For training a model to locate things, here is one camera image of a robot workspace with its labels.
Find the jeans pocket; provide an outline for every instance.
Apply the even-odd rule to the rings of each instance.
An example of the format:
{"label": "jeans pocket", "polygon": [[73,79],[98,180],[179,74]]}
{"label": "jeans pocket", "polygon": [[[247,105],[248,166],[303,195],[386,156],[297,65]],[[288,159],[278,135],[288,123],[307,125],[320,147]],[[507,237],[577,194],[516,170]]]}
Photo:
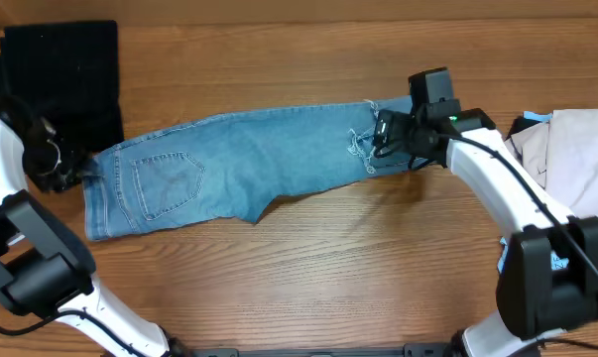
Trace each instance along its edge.
{"label": "jeans pocket", "polygon": [[187,153],[131,161],[142,213],[154,220],[189,203],[201,189],[204,167]]}

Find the white cloth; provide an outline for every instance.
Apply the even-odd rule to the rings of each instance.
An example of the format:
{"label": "white cloth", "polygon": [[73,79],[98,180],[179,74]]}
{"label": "white cloth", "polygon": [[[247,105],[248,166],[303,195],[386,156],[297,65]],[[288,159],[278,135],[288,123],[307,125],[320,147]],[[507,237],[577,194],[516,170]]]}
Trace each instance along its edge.
{"label": "white cloth", "polygon": [[506,141],[545,191],[576,216],[598,216],[598,109],[555,110]]}

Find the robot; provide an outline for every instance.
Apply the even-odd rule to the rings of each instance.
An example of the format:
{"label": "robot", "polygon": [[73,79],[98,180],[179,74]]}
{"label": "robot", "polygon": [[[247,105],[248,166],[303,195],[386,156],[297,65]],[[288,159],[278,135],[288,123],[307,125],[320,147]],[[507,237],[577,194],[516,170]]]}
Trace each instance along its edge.
{"label": "robot", "polygon": [[[380,355],[528,356],[551,341],[587,347],[554,337],[598,320],[598,218],[575,217],[548,196],[514,160],[483,110],[461,110],[446,68],[415,74],[409,83],[410,113],[379,112],[375,156],[406,152],[412,170],[430,163],[451,170],[474,191],[510,243],[496,291],[497,311],[447,343],[407,343]],[[413,168],[415,158],[427,161]],[[0,257],[24,237],[33,245],[10,262],[0,261],[0,303],[17,315],[42,319],[22,330],[0,326],[0,333],[22,335],[61,322],[114,356],[258,356],[234,349],[190,350],[104,286],[86,246],[28,193],[25,180],[28,175],[42,190],[62,191],[79,183],[85,160],[80,148],[45,119],[29,114],[17,98],[0,98]],[[569,259],[566,269],[552,270],[551,251]]]}

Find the denim jeans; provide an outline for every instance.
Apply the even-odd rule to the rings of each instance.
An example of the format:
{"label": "denim jeans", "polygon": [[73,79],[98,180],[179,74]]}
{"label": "denim jeans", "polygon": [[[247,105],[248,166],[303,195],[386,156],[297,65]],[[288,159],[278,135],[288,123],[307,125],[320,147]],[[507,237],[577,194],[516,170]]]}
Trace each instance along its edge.
{"label": "denim jeans", "polygon": [[84,173],[87,237],[256,222],[279,195],[404,171],[405,154],[371,157],[379,109],[409,112],[411,99],[219,114],[117,144]]}

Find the black towel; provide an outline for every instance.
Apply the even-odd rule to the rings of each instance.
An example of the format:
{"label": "black towel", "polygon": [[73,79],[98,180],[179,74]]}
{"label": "black towel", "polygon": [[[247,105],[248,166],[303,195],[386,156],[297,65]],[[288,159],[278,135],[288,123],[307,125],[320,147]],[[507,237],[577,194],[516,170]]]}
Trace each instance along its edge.
{"label": "black towel", "polygon": [[88,151],[124,140],[114,21],[7,27],[0,48],[0,94],[19,97]]}

